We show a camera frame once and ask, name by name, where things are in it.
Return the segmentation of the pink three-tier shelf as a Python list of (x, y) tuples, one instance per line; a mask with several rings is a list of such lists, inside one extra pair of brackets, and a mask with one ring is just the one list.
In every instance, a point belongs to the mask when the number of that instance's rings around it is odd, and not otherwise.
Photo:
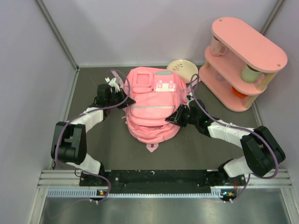
[[(212, 33), (227, 47), (227, 52), (222, 56), (212, 56), (208, 46), (199, 77), (228, 109), (246, 111), (287, 65), (287, 55), (271, 40), (235, 17), (216, 19), (212, 24)], [(246, 83), (241, 79), (246, 65), (262, 72), (256, 82)], [(247, 97), (237, 97), (232, 92), (232, 86)]]

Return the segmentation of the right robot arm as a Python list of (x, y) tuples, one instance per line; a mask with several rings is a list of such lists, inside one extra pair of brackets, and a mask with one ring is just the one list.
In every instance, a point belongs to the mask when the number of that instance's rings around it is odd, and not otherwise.
[(222, 184), (228, 185), (235, 177), (249, 174), (267, 179), (267, 173), (272, 169), (277, 173), (279, 164), (285, 160), (284, 151), (267, 127), (245, 128), (212, 117), (200, 100), (180, 105), (165, 120), (179, 127), (193, 125), (200, 134), (231, 143), (243, 151), (242, 157), (219, 166), (218, 179)]

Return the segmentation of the cream and pink plate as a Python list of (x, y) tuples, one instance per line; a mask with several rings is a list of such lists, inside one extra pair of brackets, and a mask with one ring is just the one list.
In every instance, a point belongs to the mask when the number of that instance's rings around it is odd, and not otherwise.
[(167, 69), (175, 71), (185, 84), (189, 84), (191, 77), (194, 74), (198, 74), (199, 71), (194, 63), (185, 59), (178, 59), (170, 62), (167, 65)]

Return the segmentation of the pink mug on shelf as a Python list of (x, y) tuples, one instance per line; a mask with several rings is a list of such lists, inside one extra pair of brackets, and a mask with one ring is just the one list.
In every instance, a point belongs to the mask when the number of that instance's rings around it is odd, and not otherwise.
[(213, 36), (210, 44), (210, 53), (212, 56), (222, 56), (226, 54), (227, 47)]

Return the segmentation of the orange bowl on shelf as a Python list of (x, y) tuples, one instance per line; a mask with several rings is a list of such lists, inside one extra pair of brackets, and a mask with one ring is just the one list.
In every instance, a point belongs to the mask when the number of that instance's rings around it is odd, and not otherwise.
[(235, 87), (232, 86), (232, 92), (239, 98), (247, 97), (246, 94), (239, 92)]

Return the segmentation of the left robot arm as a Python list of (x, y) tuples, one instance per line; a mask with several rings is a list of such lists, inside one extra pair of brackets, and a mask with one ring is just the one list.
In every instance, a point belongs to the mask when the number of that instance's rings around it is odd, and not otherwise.
[(97, 96), (88, 108), (78, 116), (57, 122), (53, 135), (51, 157), (90, 174), (90, 180), (101, 185), (106, 174), (103, 164), (87, 153), (86, 134), (109, 115), (114, 108), (124, 109), (135, 103), (122, 87), (100, 84)]

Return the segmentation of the pink student backpack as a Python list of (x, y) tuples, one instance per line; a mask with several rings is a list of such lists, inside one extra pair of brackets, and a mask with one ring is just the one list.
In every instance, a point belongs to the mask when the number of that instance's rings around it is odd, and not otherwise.
[(166, 121), (180, 106), (187, 105), (191, 89), (174, 70), (137, 67), (120, 82), (134, 103), (126, 108), (130, 134), (154, 152), (159, 143), (173, 138), (180, 127)]

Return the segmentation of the pale green cup on shelf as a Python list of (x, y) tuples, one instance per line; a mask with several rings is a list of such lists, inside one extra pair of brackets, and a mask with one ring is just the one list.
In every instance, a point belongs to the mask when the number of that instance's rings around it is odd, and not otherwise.
[(261, 76), (262, 72), (246, 65), (241, 72), (241, 79), (246, 83), (254, 83)]

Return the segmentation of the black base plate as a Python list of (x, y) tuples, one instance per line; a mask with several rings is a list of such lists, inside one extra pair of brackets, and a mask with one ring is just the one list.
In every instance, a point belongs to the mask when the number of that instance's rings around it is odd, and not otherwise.
[(194, 170), (111, 170), (104, 174), (111, 194), (210, 193), (211, 187), (245, 185), (243, 175), (230, 178), (219, 171)]

